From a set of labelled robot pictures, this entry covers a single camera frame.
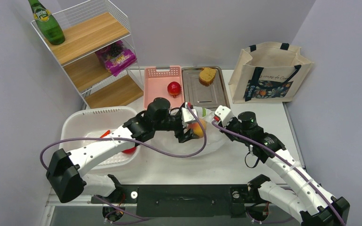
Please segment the white plastic grocery bag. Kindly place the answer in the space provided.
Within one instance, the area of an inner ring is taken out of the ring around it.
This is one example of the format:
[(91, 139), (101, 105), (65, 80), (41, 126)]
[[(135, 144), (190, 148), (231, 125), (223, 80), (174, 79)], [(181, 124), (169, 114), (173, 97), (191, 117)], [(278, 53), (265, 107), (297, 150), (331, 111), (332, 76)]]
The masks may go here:
[[(197, 154), (197, 156), (202, 156), (218, 150), (226, 141), (228, 141), (228, 138), (211, 124), (214, 117), (213, 111), (198, 106), (195, 107), (195, 109), (198, 117), (204, 121), (203, 125), (206, 126), (206, 146), (199, 154)], [(203, 143), (203, 137), (192, 139), (185, 143), (179, 143), (172, 131), (157, 131), (154, 138), (151, 139), (151, 145), (153, 147), (175, 155), (195, 153), (202, 147)]]

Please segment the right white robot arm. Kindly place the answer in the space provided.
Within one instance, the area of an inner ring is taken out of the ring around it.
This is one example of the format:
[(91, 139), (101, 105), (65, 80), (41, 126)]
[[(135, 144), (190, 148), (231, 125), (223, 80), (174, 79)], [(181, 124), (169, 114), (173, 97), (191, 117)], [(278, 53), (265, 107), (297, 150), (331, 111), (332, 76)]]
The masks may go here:
[(345, 226), (350, 209), (344, 198), (336, 198), (317, 183), (296, 161), (285, 145), (257, 124), (254, 112), (234, 116), (221, 106), (214, 113), (213, 125), (231, 141), (246, 145), (249, 153), (269, 167), (289, 186), (286, 190), (261, 174), (248, 182), (248, 197), (268, 201), (303, 226)]

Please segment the orange peach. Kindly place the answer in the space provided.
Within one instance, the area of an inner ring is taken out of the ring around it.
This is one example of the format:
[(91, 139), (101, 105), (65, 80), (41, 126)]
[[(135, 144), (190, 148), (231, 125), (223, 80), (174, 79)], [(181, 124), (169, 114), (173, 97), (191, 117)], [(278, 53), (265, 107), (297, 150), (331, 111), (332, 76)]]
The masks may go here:
[(188, 129), (191, 129), (198, 138), (203, 138), (204, 132), (206, 131), (206, 128), (207, 128), (206, 121), (204, 119), (199, 119), (199, 121), (203, 127), (201, 127), (198, 122), (195, 122), (195, 123), (189, 124)]

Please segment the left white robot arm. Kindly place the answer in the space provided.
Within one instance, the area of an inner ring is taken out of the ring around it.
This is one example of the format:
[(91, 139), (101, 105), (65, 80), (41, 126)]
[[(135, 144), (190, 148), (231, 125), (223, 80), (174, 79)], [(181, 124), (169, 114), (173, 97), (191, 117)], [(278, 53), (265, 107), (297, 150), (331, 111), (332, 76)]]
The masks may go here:
[(147, 109), (129, 119), (122, 126), (103, 138), (91, 137), (91, 144), (81, 148), (55, 151), (47, 166), (46, 178), (61, 203), (67, 203), (80, 195), (100, 195), (109, 202), (117, 202), (122, 196), (121, 184), (115, 176), (98, 176), (89, 171), (124, 150), (143, 145), (157, 131), (172, 131), (179, 143), (197, 139), (187, 127), (198, 122), (196, 110), (185, 102), (175, 114), (170, 102), (157, 97)]

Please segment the red pomegranate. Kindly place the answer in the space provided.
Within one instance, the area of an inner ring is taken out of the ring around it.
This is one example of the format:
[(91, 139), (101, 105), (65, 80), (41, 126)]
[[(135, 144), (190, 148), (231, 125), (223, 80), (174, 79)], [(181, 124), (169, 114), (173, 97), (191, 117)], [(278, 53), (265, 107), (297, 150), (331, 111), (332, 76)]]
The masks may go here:
[(172, 81), (167, 86), (167, 92), (172, 97), (177, 97), (181, 93), (181, 85), (178, 82)]

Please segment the beige canvas tote bag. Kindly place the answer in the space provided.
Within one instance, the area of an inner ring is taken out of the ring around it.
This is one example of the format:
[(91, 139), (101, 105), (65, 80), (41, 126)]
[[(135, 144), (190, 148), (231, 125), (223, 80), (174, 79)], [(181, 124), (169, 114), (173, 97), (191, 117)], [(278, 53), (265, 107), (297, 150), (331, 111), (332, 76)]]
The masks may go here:
[(242, 49), (229, 81), (233, 103), (292, 101), (314, 65), (300, 50), (280, 42)]

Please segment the red chili pepper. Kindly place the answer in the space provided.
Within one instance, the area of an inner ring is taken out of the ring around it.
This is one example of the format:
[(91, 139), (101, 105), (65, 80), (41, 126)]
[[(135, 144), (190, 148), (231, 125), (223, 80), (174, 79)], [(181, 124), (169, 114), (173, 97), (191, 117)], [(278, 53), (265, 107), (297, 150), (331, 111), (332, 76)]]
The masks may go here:
[(104, 134), (102, 134), (102, 135), (100, 136), (100, 138), (106, 137), (107, 135), (110, 134), (110, 132), (111, 132), (111, 130), (107, 130)]

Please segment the red tomato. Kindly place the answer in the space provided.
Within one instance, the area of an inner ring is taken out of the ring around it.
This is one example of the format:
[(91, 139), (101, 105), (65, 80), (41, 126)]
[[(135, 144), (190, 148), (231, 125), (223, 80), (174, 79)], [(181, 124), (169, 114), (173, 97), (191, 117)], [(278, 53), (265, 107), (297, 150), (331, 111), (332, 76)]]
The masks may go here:
[(130, 148), (130, 149), (126, 149), (124, 151), (122, 151), (122, 153), (124, 154), (134, 154), (136, 151), (136, 147)]

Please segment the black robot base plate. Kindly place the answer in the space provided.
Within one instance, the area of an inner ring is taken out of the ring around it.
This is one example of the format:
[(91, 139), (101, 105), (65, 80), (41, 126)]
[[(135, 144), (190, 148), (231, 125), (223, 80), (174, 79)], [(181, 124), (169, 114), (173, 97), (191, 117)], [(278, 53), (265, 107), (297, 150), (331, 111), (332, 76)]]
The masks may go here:
[(269, 215), (268, 202), (252, 195), (247, 185), (123, 185), (105, 198), (136, 207), (141, 217), (214, 217), (258, 220)]

